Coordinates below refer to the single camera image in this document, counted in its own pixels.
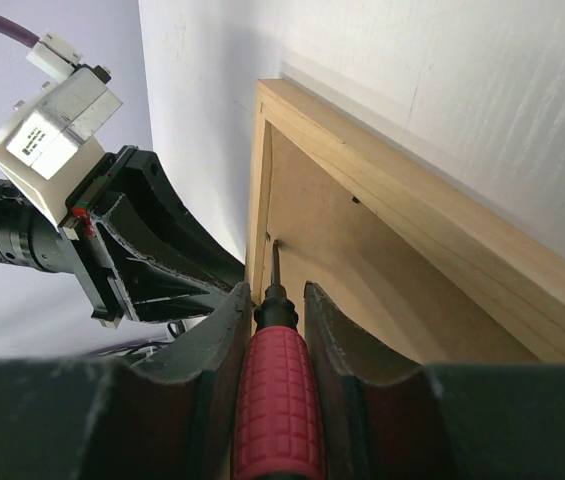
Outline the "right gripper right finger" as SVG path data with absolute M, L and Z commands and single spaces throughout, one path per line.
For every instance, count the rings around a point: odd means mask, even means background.
M 332 479 L 565 479 L 565 363 L 417 363 L 304 288 Z

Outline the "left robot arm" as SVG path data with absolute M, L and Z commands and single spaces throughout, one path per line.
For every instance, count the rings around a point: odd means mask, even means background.
M 0 180 L 0 264 L 74 275 L 104 326 L 206 316 L 244 278 L 244 265 L 186 208 L 151 151 L 105 154 L 65 205 L 55 227 Z

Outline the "red handled screwdriver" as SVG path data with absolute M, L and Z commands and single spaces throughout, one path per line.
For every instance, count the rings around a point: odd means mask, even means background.
M 243 360 L 231 454 L 233 479 L 325 479 L 316 377 L 272 243 L 271 283 L 254 311 Z

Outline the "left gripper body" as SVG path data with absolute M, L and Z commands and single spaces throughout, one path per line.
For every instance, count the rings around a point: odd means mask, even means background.
M 124 250 L 92 214 L 136 151 L 135 145 L 125 145 L 105 153 L 69 194 L 59 227 L 64 258 L 91 304 L 91 317 L 105 328 L 116 329 L 122 319 L 135 321 L 137 316 L 119 271 Z

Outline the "wooden picture frame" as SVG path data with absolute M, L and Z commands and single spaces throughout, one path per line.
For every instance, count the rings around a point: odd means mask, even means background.
M 565 259 L 295 84 L 256 86 L 246 272 L 281 245 L 300 302 L 322 286 L 419 361 L 565 361 Z

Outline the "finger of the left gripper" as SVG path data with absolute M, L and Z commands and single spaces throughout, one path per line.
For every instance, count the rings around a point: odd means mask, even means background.
M 140 219 L 179 256 L 178 263 L 209 274 L 228 288 L 244 278 L 243 263 L 224 249 L 184 205 L 158 156 L 133 149 L 123 170 L 124 191 Z
M 122 282 L 137 316 L 136 322 L 165 323 L 206 316 L 227 297 L 230 288 L 209 274 L 178 263 L 179 256 L 152 234 L 129 198 L 106 193 L 92 217 L 124 250 L 119 267 Z

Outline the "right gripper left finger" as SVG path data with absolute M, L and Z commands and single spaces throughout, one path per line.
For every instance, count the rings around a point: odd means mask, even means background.
M 251 294 L 146 359 L 0 361 L 0 479 L 213 479 L 230 442 Z

